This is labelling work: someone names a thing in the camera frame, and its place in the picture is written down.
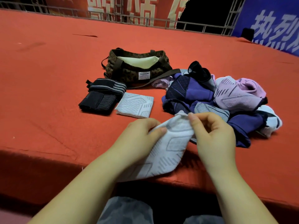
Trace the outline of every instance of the left hand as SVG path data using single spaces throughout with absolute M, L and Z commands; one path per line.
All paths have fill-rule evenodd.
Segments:
M 153 118 L 138 119 L 129 123 L 110 150 L 119 154 L 128 166 L 134 164 L 147 157 L 155 143 L 167 132 L 167 128 L 158 128 L 149 134 L 152 128 L 160 124 Z

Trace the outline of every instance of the hand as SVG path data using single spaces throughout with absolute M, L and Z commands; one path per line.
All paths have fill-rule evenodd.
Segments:
M 198 155 L 211 175 L 237 170 L 233 128 L 212 112 L 189 113 L 197 139 Z
M 149 131 L 161 123 L 153 118 L 138 119 L 118 137 L 110 148 L 116 150 L 128 166 L 149 155 L 155 143 L 167 132 L 167 128 Z

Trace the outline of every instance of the red stage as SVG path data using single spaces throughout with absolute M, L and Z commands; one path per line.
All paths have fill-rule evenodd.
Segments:
M 0 11 L 0 193 L 32 203 L 51 200 L 104 153 L 132 117 L 82 113 L 85 81 L 103 77 L 110 49 L 165 50 L 173 68 L 198 60 L 216 77 L 256 80 L 283 126 L 270 139 L 237 148 L 237 166 L 265 202 L 299 209 L 299 58 L 235 37 Z M 97 37 L 79 36 L 95 35 Z M 150 117 L 164 122 L 163 89 L 130 91 L 155 97 Z M 213 185 L 189 143 L 172 173 L 153 179 L 202 191 Z

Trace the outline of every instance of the blue banner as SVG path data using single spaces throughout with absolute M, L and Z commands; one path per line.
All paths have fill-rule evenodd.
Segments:
M 299 56 L 299 0 L 246 0 L 232 36 L 245 27 L 253 42 Z

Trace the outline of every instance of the pile of towels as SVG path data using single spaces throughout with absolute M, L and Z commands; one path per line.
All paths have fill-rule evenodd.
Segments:
M 254 80 L 231 76 L 215 79 L 208 69 L 194 61 L 181 73 L 156 80 L 152 86 L 165 88 L 164 111 L 173 115 L 214 112 L 233 127 L 237 147 L 251 145 L 248 134 L 256 131 L 269 138 L 282 126 L 281 119 L 268 103 L 266 92 Z

